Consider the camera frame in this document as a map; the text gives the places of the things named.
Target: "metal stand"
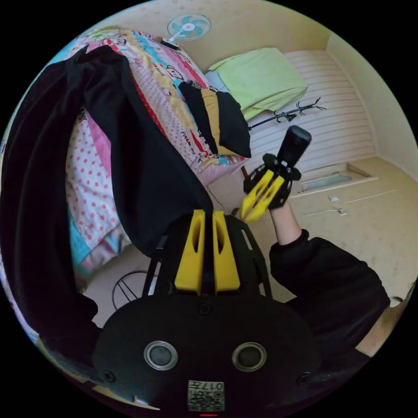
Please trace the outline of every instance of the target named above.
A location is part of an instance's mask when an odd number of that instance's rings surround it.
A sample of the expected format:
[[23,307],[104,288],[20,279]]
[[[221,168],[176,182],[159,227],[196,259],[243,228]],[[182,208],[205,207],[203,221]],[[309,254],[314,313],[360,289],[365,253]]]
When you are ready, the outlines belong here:
[[248,130],[251,131],[256,126],[260,126],[263,123],[272,121],[273,119],[276,119],[277,123],[280,123],[280,121],[279,121],[280,118],[286,118],[290,122],[291,120],[293,120],[297,116],[297,114],[296,114],[297,112],[299,112],[300,115],[304,115],[303,111],[304,110],[307,110],[307,109],[314,109],[314,108],[316,108],[316,109],[319,109],[319,110],[326,110],[326,108],[323,108],[321,106],[316,106],[320,99],[321,98],[319,97],[315,101],[315,103],[308,104],[307,106],[302,106],[302,107],[300,107],[299,106],[299,102],[297,102],[296,103],[296,109],[290,110],[288,112],[277,113],[277,110],[276,110],[276,111],[273,112],[274,113],[274,116],[272,116],[271,118],[268,118],[268,119],[266,119],[266,120],[264,120],[262,122],[259,122],[259,123],[256,123],[254,125],[249,126],[248,127]]

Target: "yellow and black cloth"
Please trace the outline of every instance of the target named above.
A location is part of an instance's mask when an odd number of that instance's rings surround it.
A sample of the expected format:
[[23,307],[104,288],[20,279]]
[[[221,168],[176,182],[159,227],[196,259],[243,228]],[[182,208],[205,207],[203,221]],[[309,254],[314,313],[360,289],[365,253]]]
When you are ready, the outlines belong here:
[[179,89],[214,154],[251,157],[248,124],[230,93],[199,90],[187,82],[181,83]]

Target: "qr code label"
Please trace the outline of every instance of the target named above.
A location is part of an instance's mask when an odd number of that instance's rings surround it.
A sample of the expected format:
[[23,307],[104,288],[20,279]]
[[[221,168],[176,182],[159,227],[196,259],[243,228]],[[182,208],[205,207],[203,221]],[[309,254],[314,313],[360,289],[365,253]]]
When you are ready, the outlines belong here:
[[218,412],[225,410],[225,391],[223,382],[203,382],[189,380],[189,411]]

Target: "folded blanket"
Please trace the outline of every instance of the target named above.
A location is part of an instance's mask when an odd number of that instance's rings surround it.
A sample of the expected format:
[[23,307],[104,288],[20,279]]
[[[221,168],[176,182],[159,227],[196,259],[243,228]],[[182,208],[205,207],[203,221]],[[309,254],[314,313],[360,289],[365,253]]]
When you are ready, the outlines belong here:
[[209,67],[219,77],[248,121],[263,110],[275,111],[302,97],[305,80],[276,48],[260,48]]

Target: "cartoon print bedding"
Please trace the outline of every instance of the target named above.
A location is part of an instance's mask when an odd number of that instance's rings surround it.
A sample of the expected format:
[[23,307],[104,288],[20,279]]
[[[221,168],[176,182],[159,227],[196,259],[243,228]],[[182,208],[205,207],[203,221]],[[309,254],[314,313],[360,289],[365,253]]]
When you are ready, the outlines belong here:
[[[213,155],[200,136],[178,87],[187,80],[205,88],[212,86],[185,52],[164,47],[143,32],[108,27],[80,35],[71,48],[67,48],[69,52],[61,53],[57,61],[69,58],[86,45],[88,51],[109,45],[127,57],[138,93],[150,116],[204,185],[241,166],[243,157]],[[7,131],[1,144],[0,167]],[[65,166],[71,254],[80,291],[85,289],[95,270],[130,244],[115,209],[110,154],[110,141],[89,113],[80,109]],[[0,278],[17,318],[36,342],[36,331],[27,326],[14,303],[1,253]]]

